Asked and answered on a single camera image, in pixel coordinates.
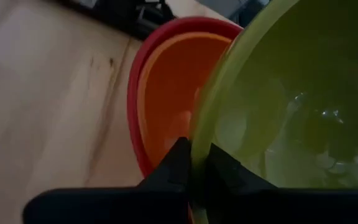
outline orange bowl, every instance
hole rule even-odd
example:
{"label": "orange bowl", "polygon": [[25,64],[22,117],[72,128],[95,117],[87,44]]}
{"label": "orange bowl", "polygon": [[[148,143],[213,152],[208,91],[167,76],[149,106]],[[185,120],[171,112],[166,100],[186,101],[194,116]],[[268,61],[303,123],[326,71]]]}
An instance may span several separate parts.
{"label": "orange bowl", "polygon": [[179,137],[188,137],[198,92],[230,43],[217,34],[188,32],[166,40],[147,59],[140,74],[137,114],[153,167]]}

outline wooden surface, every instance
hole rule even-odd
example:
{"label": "wooden surface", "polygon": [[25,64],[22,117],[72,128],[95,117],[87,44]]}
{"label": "wooden surface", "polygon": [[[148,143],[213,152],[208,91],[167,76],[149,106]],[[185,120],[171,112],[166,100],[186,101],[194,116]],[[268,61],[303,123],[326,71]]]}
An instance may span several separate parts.
{"label": "wooden surface", "polygon": [[[180,16],[222,18],[193,0]],[[0,223],[20,223],[31,197],[57,187],[142,180],[126,118],[141,42],[38,0],[0,0]]]}

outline green bowl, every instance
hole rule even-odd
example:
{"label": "green bowl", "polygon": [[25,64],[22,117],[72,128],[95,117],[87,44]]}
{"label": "green bowl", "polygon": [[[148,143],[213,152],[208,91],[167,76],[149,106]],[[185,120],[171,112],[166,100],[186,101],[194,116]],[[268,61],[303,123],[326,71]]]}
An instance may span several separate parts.
{"label": "green bowl", "polygon": [[195,179],[214,143],[278,187],[358,187],[358,1],[272,1],[216,66],[191,125]]}

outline red bowl rim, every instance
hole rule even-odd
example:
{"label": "red bowl rim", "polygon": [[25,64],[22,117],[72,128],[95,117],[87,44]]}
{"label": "red bowl rim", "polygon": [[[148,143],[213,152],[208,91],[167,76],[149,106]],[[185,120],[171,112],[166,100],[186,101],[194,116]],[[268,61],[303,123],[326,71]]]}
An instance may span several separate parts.
{"label": "red bowl rim", "polygon": [[127,88],[127,119],[136,159],[144,177],[148,176],[154,170],[144,149],[142,136],[140,135],[139,120],[137,117],[137,89],[140,73],[146,60],[157,46],[178,34],[186,32],[210,32],[234,40],[241,30],[242,28],[237,25],[208,17],[174,19],[154,31],[136,53],[129,73]]}

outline plastic bowl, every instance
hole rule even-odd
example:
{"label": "plastic bowl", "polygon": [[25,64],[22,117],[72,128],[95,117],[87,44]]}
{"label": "plastic bowl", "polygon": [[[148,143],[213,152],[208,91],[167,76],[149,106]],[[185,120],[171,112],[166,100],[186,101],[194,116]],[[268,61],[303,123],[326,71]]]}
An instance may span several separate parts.
{"label": "plastic bowl", "polygon": [[278,187],[358,187],[358,2],[272,1],[219,64],[191,121],[196,177],[213,142]]}
{"label": "plastic bowl", "polygon": [[157,167],[179,137],[188,137],[199,90],[231,39],[207,32],[176,35],[159,45],[140,75],[137,111],[144,149]]}
{"label": "plastic bowl", "polygon": [[228,22],[207,17],[187,17],[175,19],[162,25],[155,32],[153,32],[139,49],[129,74],[127,89],[127,118],[132,145],[134,147],[139,167],[144,176],[149,175],[154,169],[144,150],[136,109],[138,81],[144,63],[156,47],[175,35],[184,34],[186,32],[209,32],[211,34],[221,35],[229,39],[235,39],[241,30],[241,27]]}

